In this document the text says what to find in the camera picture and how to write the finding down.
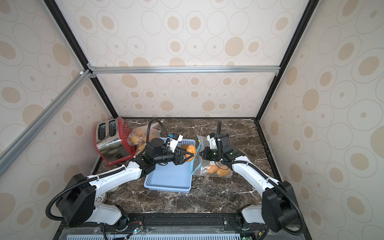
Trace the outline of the silver aluminium rail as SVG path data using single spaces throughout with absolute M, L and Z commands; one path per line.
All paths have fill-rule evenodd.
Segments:
M 278 73 L 279 66 L 92 67 L 95 74 Z
M 90 78 L 90 70 L 82 70 L 79 75 L 37 116 L 37 118 L 1 154 L 1 175 L 20 156 L 25 148 L 59 112 L 74 92 Z

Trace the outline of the silver aluminium rail back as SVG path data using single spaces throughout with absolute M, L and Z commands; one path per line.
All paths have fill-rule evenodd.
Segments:
M 92 67 L 95 74 L 278 73 L 279 66 Z

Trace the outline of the silver aluminium rail left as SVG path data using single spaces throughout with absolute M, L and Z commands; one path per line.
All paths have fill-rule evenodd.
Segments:
M 59 112 L 74 92 L 90 78 L 90 70 L 82 70 L 79 75 L 37 116 L 37 118 L 1 154 L 1 175 L 20 156 L 25 148 Z

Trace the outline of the clear zipper bag blue strip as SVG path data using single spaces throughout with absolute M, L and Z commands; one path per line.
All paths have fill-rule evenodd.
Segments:
M 203 158 L 199 155 L 205 147 L 210 146 L 207 137 L 197 135 L 197 139 L 199 145 L 197 146 L 196 157 L 193 160 L 192 175 L 230 179 L 233 175 L 233 171 L 227 166 L 219 162 L 203 160 Z

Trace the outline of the red and chrome toaster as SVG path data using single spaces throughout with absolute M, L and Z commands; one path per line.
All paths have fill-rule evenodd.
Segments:
M 136 147 L 128 143 L 128 136 L 132 131 L 133 129 L 121 117 L 109 119 L 96 125 L 95 147 L 108 166 L 133 158 Z

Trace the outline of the white perforated round object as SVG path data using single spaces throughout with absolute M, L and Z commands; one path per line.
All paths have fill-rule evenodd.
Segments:
M 103 194 L 101 194 L 100 196 L 98 196 L 98 197 L 95 199 L 95 202 L 96 202 L 96 203 L 102 203 L 102 204 L 104 204 L 105 201 L 106 201 L 106 199 L 107 199 L 107 196 L 108 196 L 107 193 L 103 193 Z

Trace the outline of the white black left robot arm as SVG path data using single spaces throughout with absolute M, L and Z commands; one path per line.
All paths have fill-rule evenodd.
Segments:
M 147 140 L 144 149 L 128 163 L 111 171 L 85 177 L 72 177 L 65 189 L 48 203 L 45 214 L 53 221 L 64 221 L 71 228 L 84 223 L 99 223 L 112 226 L 121 232 L 128 227 L 129 217 L 121 207 L 98 203 L 102 194 L 124 183 L 144 178 L 158 164 L 182 165 L 195 157 L 195 152 L 178 147 L 183 137 L 167 134 L 166 141 L 160 138 Z

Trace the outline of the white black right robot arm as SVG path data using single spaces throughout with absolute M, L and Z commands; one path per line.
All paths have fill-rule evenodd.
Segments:
M 214 162 L 219 170 L 231 170 L 242 176 L 262 197 L 258 206 L 249 205 L 239 210 L 239 228 L 248 230 L 253 224 L 260 224 L 268 230 L 299 236 L 306 231 L 304 215 L 299 208 L 292 185 L 280 182 L 254 165 L 240 150 L 235 150 L 228 134 L 217 130 L 207 136 L 209 146 L 200 151 L 203 160 Z

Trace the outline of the light blue plastic basket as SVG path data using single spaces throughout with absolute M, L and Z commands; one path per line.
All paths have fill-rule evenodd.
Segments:
M 182 145 L 195 145 L 194 140 L 182 140 L 176 148 L 182 149 Z M 144 187 L 153 191 L 189 193 L 192 185 L 193 161 L 182 165 L 168 163 L 156 165 L 154 171 L 146 176 Z

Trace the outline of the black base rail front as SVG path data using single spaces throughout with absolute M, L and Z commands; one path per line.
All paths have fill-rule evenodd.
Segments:
M 130 214 L 122 231 L 112 226 L 85 223 L 70 228 L 61 223 L 55 240 L 309 240 L 308 231 L 300 236 L 281 230 L 274 233 L 264 224 L 239 223 L 231 214 Z

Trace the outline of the clear zipper bag pink strip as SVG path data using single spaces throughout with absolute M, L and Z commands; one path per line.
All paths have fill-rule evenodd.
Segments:
M 147 137 L 143 138 L 132 138 L 133 144 L 136 146 L 136 152 L 135 155 L 138 155 L 140 152 L 142 152 L 146 146 Z
M 147 137 L 148 125 L 133 129 L 127 137 L 128 144 L 131 146 L 139 146 L 146 143 L 147 139 L 149 139 L 148 142 L 150 142 L 154 138 L 160 138 L 161 131 L 157 129 L 158 125 L 158 123 L 151 125 L 149 137 Z

